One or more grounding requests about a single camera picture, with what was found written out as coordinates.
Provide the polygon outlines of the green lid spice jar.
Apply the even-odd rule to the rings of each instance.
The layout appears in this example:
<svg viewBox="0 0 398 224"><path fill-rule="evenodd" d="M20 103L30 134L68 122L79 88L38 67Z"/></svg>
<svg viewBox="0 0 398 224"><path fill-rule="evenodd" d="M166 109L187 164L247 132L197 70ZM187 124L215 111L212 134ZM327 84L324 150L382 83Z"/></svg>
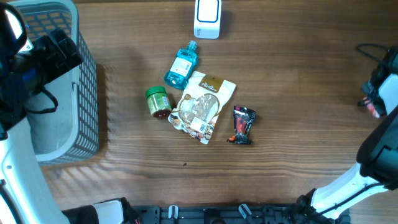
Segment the green lid spice jar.
<svg viewBox="0 0 398 224"><path fill-rule="evenodd" d="M167 118L172 107L164 86L153 86L146 91L150 113L155 118Z"/></svg>

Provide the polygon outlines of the blue mouthwash bottle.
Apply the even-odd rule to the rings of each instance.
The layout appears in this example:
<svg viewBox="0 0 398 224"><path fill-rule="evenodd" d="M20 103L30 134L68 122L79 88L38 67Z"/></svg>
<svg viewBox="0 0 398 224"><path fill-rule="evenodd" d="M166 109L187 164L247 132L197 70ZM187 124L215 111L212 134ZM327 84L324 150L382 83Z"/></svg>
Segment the blue mouthwash bottle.
<svg viewBox="0 0 398 224"><path fill-rule="evenodd" d="M169 86L184 90L188 79L198 63L196 53L197 43L191 40L184 49L179 49L175 55L169 71L165 74L164 81Z"/></svg>

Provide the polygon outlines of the red black small packet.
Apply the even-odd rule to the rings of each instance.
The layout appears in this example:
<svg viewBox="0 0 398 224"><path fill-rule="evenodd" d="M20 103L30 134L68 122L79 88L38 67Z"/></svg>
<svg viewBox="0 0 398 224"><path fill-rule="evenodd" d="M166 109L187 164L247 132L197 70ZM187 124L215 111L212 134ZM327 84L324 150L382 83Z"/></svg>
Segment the red black small packet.
<svg viewBox="0 0 398 224"><path fill-rule="evenodd" d="M252 109L242 106L234 106L234 136L227 139L227 142L235 144L251 144L248 133L256 118L256 112Z"/></svg>

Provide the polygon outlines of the white brown snack pouch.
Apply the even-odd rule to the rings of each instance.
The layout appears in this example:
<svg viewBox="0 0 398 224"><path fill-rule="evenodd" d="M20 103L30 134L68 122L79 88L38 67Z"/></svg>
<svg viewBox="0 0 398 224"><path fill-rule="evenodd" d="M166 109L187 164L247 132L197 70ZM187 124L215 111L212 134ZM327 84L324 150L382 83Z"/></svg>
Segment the white brown snack pouch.
<svg viewBox="0 0 398 224"><path fill-rule="evenodd" d="M195 71L168 121L175 129L208 144L221 110L235 89L233 82Z"/></svg>

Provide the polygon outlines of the red white small box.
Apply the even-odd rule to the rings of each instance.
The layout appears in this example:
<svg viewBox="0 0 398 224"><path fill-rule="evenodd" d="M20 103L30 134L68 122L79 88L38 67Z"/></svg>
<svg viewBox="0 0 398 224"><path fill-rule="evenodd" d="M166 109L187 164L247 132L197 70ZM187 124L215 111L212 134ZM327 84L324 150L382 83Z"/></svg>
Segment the red white small box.
<svg viewBox="0 0 398 224"><path fill-rule="evenodd" d="M380 114L368 97L363 98L363 102L368 111L376 118L380 118Z"/></svg>

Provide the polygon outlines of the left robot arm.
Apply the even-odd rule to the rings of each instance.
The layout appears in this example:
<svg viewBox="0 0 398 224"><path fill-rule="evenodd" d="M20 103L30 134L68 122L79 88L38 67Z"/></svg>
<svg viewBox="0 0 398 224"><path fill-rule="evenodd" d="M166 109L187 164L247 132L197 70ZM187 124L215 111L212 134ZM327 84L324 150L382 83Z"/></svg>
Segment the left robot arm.
<svg viewBox="0 0 398 224"><path fill-rule="evenodd" d="M53 113L58 101L45 85L83 63L76 43L60 28L33 41L29 51L22 14L1 3L1 216L15 223L142 223L126 198L61 210L37 162L28 114ZM30 110L43 93L53 107Z"/></svg>

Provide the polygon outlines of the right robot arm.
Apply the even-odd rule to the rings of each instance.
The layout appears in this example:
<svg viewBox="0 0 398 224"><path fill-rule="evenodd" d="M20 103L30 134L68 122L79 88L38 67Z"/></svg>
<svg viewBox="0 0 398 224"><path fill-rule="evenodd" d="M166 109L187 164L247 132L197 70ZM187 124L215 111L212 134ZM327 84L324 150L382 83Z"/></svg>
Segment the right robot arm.
<svg viewBox="0 0 398 224"><path fill-rule="evenodd" d="M386 54L377 58L364 51L365 46L359 44L356 50L378 65L362 84L365 97L358 105L382 122L359 147L356 163L347 172L298 198L292 213L294 223L336 223L360 201L397 189L397 47L382 46Z"/></svg>

